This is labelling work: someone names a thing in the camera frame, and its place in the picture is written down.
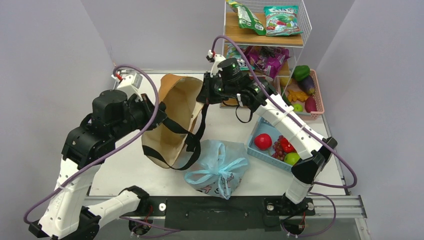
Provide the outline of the green snack bag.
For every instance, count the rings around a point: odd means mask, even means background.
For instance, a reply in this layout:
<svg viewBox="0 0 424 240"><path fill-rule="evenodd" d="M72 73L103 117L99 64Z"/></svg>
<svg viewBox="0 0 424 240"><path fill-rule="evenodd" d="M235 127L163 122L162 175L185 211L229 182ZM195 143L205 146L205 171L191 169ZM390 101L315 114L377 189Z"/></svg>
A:
<svg viewBox="0 0 424 240"><path fill-rule="evenodd" d="M238 26L241 29L253 30L259 36L266 35L264 25L246 5L235 0L226 0L225 2L237 14Z"/></svg>

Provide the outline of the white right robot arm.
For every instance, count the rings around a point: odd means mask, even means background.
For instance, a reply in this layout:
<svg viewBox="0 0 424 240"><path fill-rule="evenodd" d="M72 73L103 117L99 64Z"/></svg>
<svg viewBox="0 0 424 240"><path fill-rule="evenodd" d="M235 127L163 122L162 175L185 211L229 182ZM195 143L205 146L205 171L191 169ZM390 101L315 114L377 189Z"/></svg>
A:
<svg viewBox="0 0 424 240"><path fill-rule="evenodd" d="M291 168L293 179L282 201L286 213L296 214L333 153L336 140L324 138L310 128L272 84L241 71L235 58L215 55L208 56L207 60L212 68L203 75L202 89L196 100L213 105L236 99L241 107L247 107L275 127L299 155L299 161Z"/></svg>

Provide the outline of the orange cloth tote bag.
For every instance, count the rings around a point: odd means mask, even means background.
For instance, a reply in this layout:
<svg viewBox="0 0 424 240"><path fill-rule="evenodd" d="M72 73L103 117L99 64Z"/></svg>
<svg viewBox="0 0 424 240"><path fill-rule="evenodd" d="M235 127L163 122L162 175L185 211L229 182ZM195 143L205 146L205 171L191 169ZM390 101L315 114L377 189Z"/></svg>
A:
<svg viewBox="0 0 424 240"><path fill-rule="evenodd" d="M203 81L192 76L161 78L157 118L162 122L141 137L144 155L159 167L183 171L199 159L208 110L197 101L202 87Z"/></svg>

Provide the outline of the light blue plastic grocery bag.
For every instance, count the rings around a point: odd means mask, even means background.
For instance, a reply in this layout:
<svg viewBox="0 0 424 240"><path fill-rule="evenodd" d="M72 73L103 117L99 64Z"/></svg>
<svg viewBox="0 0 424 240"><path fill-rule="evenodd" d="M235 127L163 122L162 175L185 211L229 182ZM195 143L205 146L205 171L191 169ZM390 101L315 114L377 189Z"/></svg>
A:
<svg viewBox="0 0 424 240"><path fill-rule="evenodd" d="M198 160L185 172L185 182L198 192L229 200L250 168L245 145L207 139L200 146Z"/></svg>

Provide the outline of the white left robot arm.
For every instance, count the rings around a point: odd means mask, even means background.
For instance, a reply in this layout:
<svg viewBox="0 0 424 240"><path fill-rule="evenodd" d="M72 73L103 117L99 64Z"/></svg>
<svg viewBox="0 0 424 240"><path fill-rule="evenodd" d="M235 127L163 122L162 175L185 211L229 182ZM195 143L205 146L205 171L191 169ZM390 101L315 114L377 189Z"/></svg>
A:
<svg viewBox="0 0 424 240"><path fill-rule="evenodd" d="M29 231L37 238L92 240L123 214L145 214L148 194L137 186L96 205L84 206L84 200L102 164L120 150L117 141L134 131L152 130L163 118L159 101L144 93L100 93L92 101L92 112L67 135L55 189L44 199L48 206L43 216L28 223Z"/></svg>

